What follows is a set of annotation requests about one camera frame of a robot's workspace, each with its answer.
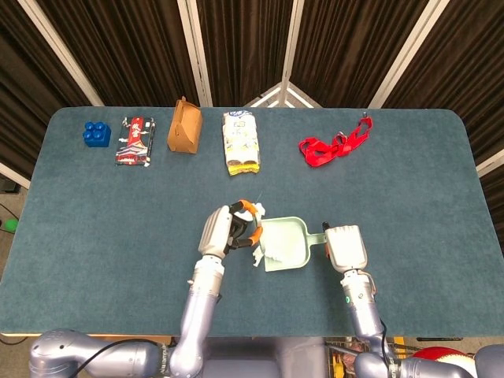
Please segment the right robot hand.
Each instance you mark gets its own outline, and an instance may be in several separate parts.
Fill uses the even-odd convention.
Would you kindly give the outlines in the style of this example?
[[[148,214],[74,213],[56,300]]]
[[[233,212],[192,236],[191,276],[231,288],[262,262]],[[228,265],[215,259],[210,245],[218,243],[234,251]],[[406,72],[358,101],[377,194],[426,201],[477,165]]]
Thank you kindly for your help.
[[[331,227],[324,222],[323,229],[327,254],[336,272],[345,273],[367,266],[368,256],[357,225]]]

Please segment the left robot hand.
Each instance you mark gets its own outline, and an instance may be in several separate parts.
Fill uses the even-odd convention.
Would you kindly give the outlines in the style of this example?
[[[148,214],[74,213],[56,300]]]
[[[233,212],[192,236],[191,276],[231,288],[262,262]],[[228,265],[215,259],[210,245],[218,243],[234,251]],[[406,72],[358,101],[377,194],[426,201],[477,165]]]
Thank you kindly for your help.
[[[240,199],[211,213],[204,225],[198,251],[202,256],[224,260],[231,250],[256,246],[262,227],[253,221],[252,202]]]

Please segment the white paper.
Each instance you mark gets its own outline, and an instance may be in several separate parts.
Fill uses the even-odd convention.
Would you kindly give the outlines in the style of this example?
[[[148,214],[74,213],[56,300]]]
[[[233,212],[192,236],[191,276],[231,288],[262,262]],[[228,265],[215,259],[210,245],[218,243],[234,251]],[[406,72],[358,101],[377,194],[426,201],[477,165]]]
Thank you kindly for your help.
[[[284,261],[284,238],[278,232],[271,232],[265,241],[265,256],[274,261]]]
[[[271,261],[275,260],[276,255],[272,250],[263,250],[258,246],[253,252],[253,257],[254,267],[257,268],[261,262],[264,262],[265,266],[267,266]]]

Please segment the mint green dustpan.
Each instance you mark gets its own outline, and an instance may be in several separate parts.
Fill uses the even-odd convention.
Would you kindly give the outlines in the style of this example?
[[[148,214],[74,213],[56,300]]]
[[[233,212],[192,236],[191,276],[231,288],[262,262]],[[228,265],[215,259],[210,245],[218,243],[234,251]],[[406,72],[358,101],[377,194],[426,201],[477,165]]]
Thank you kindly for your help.
[[[284,261],[271,261],[266,272],[303,268],[310,260],[311,246],[325,243],[324,233],[310,234],[306,223],[299,217],[278,217],[262,221],[263,246],[271,232],[283,236]]]

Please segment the yellow white snack package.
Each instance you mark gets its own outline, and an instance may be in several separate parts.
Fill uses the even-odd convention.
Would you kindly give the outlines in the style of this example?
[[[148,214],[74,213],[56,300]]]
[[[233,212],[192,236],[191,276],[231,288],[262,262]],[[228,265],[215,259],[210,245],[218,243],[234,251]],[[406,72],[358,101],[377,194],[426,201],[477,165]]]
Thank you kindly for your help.
[[[225,163],[230,176],[260,171],[260,149],[255,116],[248,110],[223,114]]]

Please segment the blue felt table cover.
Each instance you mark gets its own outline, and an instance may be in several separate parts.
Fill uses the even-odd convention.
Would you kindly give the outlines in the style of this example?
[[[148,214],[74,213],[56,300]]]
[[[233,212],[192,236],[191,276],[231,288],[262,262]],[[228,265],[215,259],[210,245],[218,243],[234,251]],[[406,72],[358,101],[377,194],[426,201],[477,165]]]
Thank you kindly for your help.
[[[456,113],[371,110],[369,138],[313,169],[298,143],[351,132],[362,110],[255,109],[260,172],[229,176],[223,112],[204,110],[193,155],[166,145],[170,108],[58,110],[0,279],[0,332],[176,334],[206,218],[245,198],[311,232],[356,224],[389,334],[504,335],[504,257]],[[116,165],[136,116],[156,122],[150,165]],[[108,147],[84,143],[88,121],[109,125]]]

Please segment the brown cardboard carton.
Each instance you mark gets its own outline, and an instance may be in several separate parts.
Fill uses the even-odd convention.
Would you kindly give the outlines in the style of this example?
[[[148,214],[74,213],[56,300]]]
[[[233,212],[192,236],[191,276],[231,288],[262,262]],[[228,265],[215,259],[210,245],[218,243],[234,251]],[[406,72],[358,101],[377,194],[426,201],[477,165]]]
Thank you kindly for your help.
[[[202,130],[202,111],[183,96],[176,102],[167,136],[172,152],[197,154]]]

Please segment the red printed snack packet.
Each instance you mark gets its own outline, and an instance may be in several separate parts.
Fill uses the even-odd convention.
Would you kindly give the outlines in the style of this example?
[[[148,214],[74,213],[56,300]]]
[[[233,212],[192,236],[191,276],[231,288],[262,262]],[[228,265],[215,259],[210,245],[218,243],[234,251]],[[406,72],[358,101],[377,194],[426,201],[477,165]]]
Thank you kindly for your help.
[[[150,165],[156,122],[153,117],[125,117],[122,120],[116,165]]]

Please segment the lavender grey robot torso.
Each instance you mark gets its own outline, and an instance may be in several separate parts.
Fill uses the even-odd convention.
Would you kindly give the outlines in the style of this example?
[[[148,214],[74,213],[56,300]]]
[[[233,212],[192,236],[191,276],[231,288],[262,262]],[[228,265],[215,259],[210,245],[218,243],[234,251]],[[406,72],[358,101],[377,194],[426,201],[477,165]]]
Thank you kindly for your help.
[[[199,378],[328,378],[321,337],[209,338]]]

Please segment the red and white ball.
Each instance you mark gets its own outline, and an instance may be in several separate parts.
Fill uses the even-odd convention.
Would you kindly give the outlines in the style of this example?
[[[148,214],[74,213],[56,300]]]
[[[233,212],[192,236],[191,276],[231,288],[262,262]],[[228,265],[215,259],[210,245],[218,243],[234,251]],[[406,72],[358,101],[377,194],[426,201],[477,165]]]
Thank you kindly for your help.
[[[472,354],[461,352],[445,346],[429,346],[413,353],[414,358],[423,358],[434,361],[446,361],[448,358],[469,358],[473,359]]]

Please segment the blue building block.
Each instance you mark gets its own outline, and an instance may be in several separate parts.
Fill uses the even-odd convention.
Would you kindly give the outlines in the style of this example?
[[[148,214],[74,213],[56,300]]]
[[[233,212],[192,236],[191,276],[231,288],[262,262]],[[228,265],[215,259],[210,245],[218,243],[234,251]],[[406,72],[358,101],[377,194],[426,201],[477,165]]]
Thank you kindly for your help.
[[[108,147],[111,129],[104,122],[88,121],[84,125],[83,141],[88,147]]]

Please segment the brown curtain screen panel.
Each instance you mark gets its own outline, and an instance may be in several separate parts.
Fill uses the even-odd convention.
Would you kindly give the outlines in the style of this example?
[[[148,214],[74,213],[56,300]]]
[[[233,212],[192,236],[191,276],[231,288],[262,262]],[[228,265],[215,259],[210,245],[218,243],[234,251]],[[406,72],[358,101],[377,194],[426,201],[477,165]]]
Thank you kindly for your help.
[[[293,0],[196,0],[214,106],[244,106],[282,79]]]
[[[29,180],[50,118],[91,103],[17,0],[0,0],[0,163]]]
[[[93,106],[212,96],[196,0],[17,0]]]
[[[504,0],[450,0],[384,107],[454,111],[477,164],[504,149]]]
[[[303,0],[289,91],[323,107],[379,106],[450,0]]]

